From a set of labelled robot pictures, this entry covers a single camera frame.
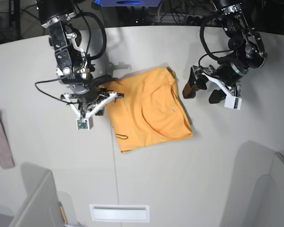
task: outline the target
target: curved table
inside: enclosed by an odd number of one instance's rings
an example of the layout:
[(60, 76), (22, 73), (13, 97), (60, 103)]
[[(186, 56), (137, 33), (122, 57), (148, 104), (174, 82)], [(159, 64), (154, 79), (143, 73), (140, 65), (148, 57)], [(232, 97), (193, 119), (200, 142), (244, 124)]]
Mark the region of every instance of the curved table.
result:
[[(269, 173), (274, 152), (284, 153), (284, 36), (262, 34), (268, 60), (242, 79), (237, 111), (208, 103), (213, 84), (195, 99), (182, 97), (190, 67), (204, 54), (198, 27), (106, 32), (106, 55), (95, 61), (94, 75), (120, 78), (169, 66), (194, 136), (121, 154), (106, 116), (96, 116), (91, 131), (77, 131), (72, 110), (35, 89), (36, 81), (55, 78), (53, 50), (43, 36), (0, 45), (0, 109), (16, 165), (51, 169), (59, 196), (88, 226), (105, 225), (92, 222), (89, 204), (150, 205), (151, 221), (143, 224), (150, 227), (241, 226), (257, 180)], [(207, 28), (205, 37), (212, 51), (227, 48), (222, 29)], [(82, 39), (85, 47), (86, 32)], [(100, 46), (100, 33), (93, 31), (90, 51)], [(215, 62), (205, 58), (202, 64)], [(67, 90), (58, 82), (40, 88), (58, 97)], [(0, 199), (11, 203), (5, 198), (11, 192), (5, 193)], [(72, 209), (65, 208), (72, 221)]]

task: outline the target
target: white table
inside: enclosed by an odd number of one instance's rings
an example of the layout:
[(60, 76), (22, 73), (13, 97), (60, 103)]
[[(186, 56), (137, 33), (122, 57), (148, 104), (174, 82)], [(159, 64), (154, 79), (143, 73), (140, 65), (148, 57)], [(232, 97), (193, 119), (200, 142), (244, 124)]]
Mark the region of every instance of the white table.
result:
[[(0, 109), (16, 164), (50, 168), (59, 194), (88, 226), (107, 226), (91, 221), (89, 204), (150, 205), (151, 221), (142, 224), (150, 227), (240, 226), (257, 179), (269, 173), (275, 151), (284, 153), (284, 36), (262, 34), (269, 58), (243, 78), (237, 111), (208, 103), (213, 85), (195, 99), (182, 97), (190, 67), (204, 54), (198, 27), (106, 32), (106, 56), (95, 62), (94, 75), (120, 78), (169, 66), (194, 136), (121, 154), (106, 116), (95, 117), (91, 131), (77, 131), (72, 110), (34, 87), (55, 78), (56, 67), (48, 38), (38, 37), (0, 45)], [(93, 32), (91, 51), (100, 48), (100, 37)], [(207, 28), (205, 38), (212, 51), (227, 48), (222, 29)], [(216, 65), (209, 58), (202, 64), (209, 63)], [(67, 90), (58, 82), (40, 87), (55, 96)]]

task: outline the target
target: orange t-shirt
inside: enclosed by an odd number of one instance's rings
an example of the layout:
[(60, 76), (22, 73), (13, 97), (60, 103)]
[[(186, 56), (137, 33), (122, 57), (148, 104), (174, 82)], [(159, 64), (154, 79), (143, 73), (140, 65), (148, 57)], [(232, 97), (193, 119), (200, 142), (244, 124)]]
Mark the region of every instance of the orange t-shirt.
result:
[(105, 88), (124, 93), (124, 98), (106, 105), (122, 152), (193, 135), (167, 68), (113, 81)]

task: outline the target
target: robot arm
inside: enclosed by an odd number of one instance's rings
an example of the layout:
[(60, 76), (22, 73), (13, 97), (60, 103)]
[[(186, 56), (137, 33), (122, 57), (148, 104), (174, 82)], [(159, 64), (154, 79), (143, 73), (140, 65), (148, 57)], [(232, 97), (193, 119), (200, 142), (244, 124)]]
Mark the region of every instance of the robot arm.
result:
[[(104, 26), (92, 13), (81, 12), (76, 15), (72, 0), (37, 0), (37, 8), (41, 25), (49, 30), (50, 45), (54, 49), (57, 61), (58, 80), (73, 92), (73, 94), (64, 93), (61, 99), (65, 99), (76, 113), (77, 128), (89, 130), (92, 127), (94, 115), (103, 114), (103, 108), (108, 102), (123, 97), (122, 94), (99, 88), (101, 84), (112, 81), (111, 76), (104, 75), (95, 79), (92, 76), (95, 69), (91, 60), (100, 58), (106, 48), (107, 39)], [(100, 53), (93, 57), (88, 54), (89, 44), (86, 50), (79, 47), (80, 31), (69, 23), (72, 18), (79, 16), (94, 18), (101, 28), (103, 47)], [(73, 98), (78, 100), (78, 108), (71, 101)]]
[[(225, 100), (224, 106), (231, 109), (240, 109), (240, 79), (244, 77), (249, 69), (256, 69), (264, 64), (267, 59), (262, 38), (252, 26), (252, 21), (244, 9), (243, 0), (213, 0), (216, 13), (205, 18), (200, 28), (201, 43), (206, 51), (205, 56), (210, 56), (220, 66), (191, 68), (188, 83), (183, 90), (184, 98), (194, 98), (196, 91), (206, 90), (207, 81), (218, 85), (220, 90), (214, 90), (209, 98), (211, 104)], [(232, 53), (217, 57), (210, 52), (204, 38), (206, 24), (214, 19), (220, 18), (226, 35), (230, 38), (228, 42), (229, 51)]]

